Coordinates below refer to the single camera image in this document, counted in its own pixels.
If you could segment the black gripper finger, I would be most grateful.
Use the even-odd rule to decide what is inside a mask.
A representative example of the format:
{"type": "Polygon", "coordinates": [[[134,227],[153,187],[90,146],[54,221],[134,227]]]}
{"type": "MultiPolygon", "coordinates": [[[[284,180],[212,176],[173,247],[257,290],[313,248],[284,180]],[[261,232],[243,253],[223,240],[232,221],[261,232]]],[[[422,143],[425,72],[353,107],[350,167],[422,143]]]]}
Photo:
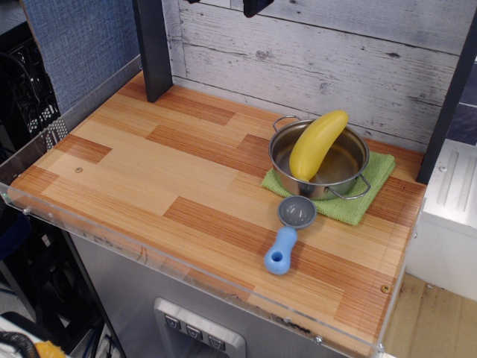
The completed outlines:
{"type": "Polygon", "coordinates": [[[263,11],[270,4],[272,4],[272,0],[244,0],[243,13],[247,18],[251,18],[263,11]]]}

